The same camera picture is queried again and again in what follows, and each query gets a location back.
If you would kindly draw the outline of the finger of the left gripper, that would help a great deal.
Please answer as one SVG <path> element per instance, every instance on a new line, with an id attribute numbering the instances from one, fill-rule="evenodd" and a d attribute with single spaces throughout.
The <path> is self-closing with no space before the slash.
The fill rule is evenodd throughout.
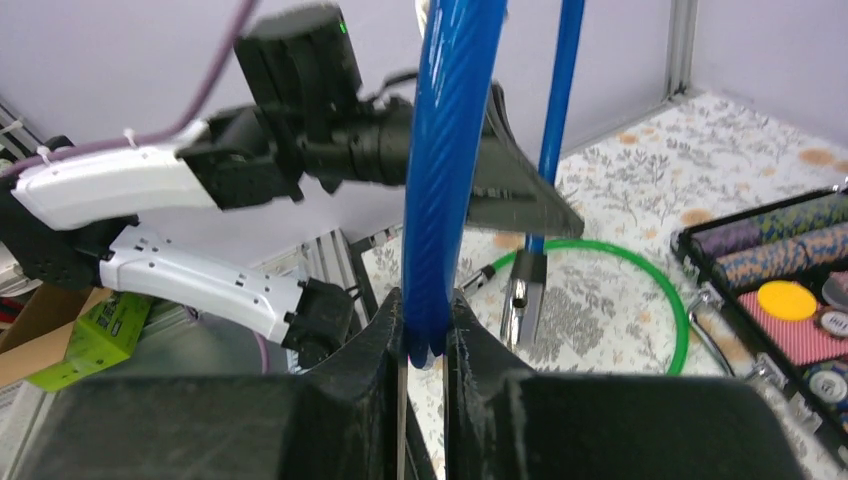
<path id="1" fill-rule="evenodd" d="M 564 238 L 579 238 L 585 228 L 582 217 L 516 143 L 497 82 L 486 104 L 466 225 Z"/>

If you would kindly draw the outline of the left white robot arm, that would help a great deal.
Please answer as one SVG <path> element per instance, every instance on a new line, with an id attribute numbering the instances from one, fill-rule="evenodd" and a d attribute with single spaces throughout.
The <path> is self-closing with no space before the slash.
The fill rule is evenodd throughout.
<path id="1" fill-rule="evenodd" d="M 339 6 L 313 3 L 245 31 L 245 2 L 204 84 L 174 126 L 60 151 L 1 175 L 1 241 L 23 273 L 55 286 L 166 299 L 295 350 L 303 367 L 344 342 L 351 297 L 316 280 L 202 257 L 146 231 L 140 213 L 221 211 L 303 199 L 300 180 L 402 186 L 402 318 L 416 366 L 445 347 L 465 226 L 577 238 L 583 219 L 555 189 L 577 28 L 558 39 L 544 157 L 529 162 L 492 70 L 502 1 L 421 1 L 413 101 L 360 98 Z"/>

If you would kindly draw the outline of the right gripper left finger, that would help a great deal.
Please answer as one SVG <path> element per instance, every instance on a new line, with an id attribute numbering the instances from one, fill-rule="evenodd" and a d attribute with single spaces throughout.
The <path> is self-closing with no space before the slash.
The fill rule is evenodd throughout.
<path id="1" fill-rule="evenodd" d="M 61 393 L 20 479 L 399 479 L 400 293 L 303 374 L 129 377 Z"/>

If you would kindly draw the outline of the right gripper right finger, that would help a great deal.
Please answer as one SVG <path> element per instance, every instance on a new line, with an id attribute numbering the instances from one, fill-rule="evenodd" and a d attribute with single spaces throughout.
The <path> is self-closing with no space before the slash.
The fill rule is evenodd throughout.
<path id="1" fill-rule="evenodd" d="M 799 479 L 775 414 L 726 377 L 539 372 L 456 295 L 451 479 Z"/>

